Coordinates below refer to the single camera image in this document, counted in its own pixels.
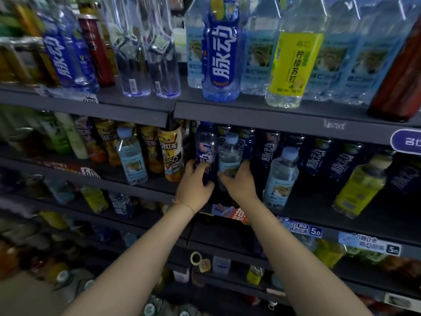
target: red can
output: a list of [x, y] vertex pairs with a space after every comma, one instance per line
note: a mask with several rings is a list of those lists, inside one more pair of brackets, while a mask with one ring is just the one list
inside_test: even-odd
[[107, 57], [105, 42], [101, 37], [99, 19], [95, 15], [90, 14], [80, 14], [77, 18], [79, 19], [83, 38], [92, 56], [99, 86], [106, 87], [114, 85], [114, 74], [112, 72], [111, 62]]

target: bracelet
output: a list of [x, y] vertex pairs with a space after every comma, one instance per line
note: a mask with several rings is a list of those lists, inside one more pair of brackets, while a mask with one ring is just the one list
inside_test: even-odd
[[188, 205], [186, 205], [186, 204], [180, 203], [180, 201], [179, 201], [179, 200], [177, 200], [176, 198], [174, 198], [174, 199], [173, 199], [173, 204], [174, 204], [174, 205], [184, 205], [184, 206], [186, 206], [186, 207], [188, 207], [189, 209], [191, 209], [191, 210], [192, 210], [192, 212], [193, 212], [193, 216], [194, 216], [194, 215], [196, 215], [196, 212], [194, 211], [194, 209], [192, 209], [190, 206], [188, 206]]

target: forearm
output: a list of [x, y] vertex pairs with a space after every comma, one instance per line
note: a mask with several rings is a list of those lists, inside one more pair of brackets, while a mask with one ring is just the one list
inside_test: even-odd
[[161, 274], [168, 255], [193, 217], [173, 206], [72, 303], [64, 316], [138, 316]]
[[298, 315], [371, 315], [358, 297], [262, 202], [256, 198], [242, 209]]

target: finger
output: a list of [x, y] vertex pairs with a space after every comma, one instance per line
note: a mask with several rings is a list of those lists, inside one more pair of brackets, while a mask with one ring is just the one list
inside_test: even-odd
[[213, 183], [212, 181], [209, 181], [208, 184], [205, 186], [205, 189], [209, 192], [209, 195], [212, 194], [212, 191], [214, 188], [215, 188], [215, 183]]
[[241, 163], [241, 166], [239, 167], [238, 171], [249, 171], [250, 170], [250, 161], [245, 160]]
[[186, 164], [185, 174], [187, 174], [187, 175], [193, 174], [193, 172], [194, 172], [193, 167], [194, 167], [194, 160], [189, 160]]
[[203, 173], [205, 172], [205, 169], [207, 169], [208, 167], [210, 167], [210, 163], [208, 162], [202, 162], [200, 163], [198, 166], [196, 166], [196, 169], [194, 171], [195, 175], [200, 176], [200, 178], [203, 177]]
[[231, 182], [233, 181], [233, 179], [231, 177], [228, 177], [227, 175], [225, 175], [222, 172], [218, 172], [218, 177], [221, 180], [221, 182], [225, 185], [226, 188], [228, 188], [231, 184]]

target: human hand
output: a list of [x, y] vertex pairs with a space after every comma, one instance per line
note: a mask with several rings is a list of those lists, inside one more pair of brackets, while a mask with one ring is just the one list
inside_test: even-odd
[[177, 188], [176, 200], [197, 213], [208, 202], [215, 184], [210, 181], [203, 186], [203, 173], [210, 166], [208, 162], [200, 163], [195, 170], [193, 166], [194, 160], [187, 162], [186, 172]]
[[247, 200], [252, 198], [257, 199], [256, 187], [254, 185], [253, 175], [250, 172], [250, 162], [248, 160], [241, 163], [235, 178], [232, 179], [222, 172], [218, 172], [218, 177], [227, 188], [232, 199], [241, 207], [243, 207], [242, 204], [247, 202]]

